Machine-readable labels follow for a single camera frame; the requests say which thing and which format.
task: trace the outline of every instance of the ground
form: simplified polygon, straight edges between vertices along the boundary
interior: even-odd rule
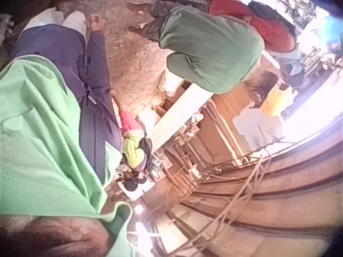
[[[79,10],[87,16],[96,12],[107,21],[105,31],[107,60],[112,89],[126,108],[137,113],[156,93],[166,67],[169,51],[161,50],[138,35],[126,32],[127,25],[149,22],[148,15],[140,16],[128,10],[128,0],[79,0]]]

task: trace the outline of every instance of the bag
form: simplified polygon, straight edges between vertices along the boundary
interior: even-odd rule
[[[275,9],[271,8],[269,5],[256,1],[251,1],[248,4],[248,7],[251,8],[253,12],[262,19],[272,19],[281,22],[288,28],[290,34],[296,37],[295,26],[292,23],[290,23],[285,17],[279,14]]]

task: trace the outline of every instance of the metal bar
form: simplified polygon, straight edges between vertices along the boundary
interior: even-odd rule
[[[196,234],[194,237],[192,237],[188,242],[186,242],[185,244],[181,245],[179,248],[177,248],[176,250],[172,251],[170,254],[173,256],[173,254],[176,254],[177,252],[181,251],[182,249],[184,249],[184,247],[188,244],[192,244],[194,241],[196,241],[202,234],[203,232],[210,226],[212,225],[214,222],[217,222],[222,216],[223,214],[233,205],[233,203],[240,197],[240,195],[244,192],[244,190],[247,187],[247,184],[251,181],[251,179],[253,178],[253,176],[256,173],[256,170],[258,168],[258,165],[261,164],[263,161],[263,157],[261,157],[255,168],[253,169],[252,173],[250,174],[250,176],[248,177],[247,181],[243,184],[243,186],[241,187],[241,189],[236,193],[236,195],[233,197],[232,201],[222,210],[222,212],[213,220],[210,221],[209,223],[207,223],[199,232],[198,234]]]

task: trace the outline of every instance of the dark hair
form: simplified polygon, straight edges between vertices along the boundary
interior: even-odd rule
[[[129,192],[133,192],[138,187],[138,178],[129,178],[124,180],[123,185]]]
[[[0,216],[2,256],[105,256],[113,243],[101,222],[92,218]]]
[[[260,89],[267,96],[270,90],[272,90],[272,88],[278,82],[278,80],[279,80],[279,76],[277,76],[275,73],[270,72],[270,71],[265,71],[262,73]]]

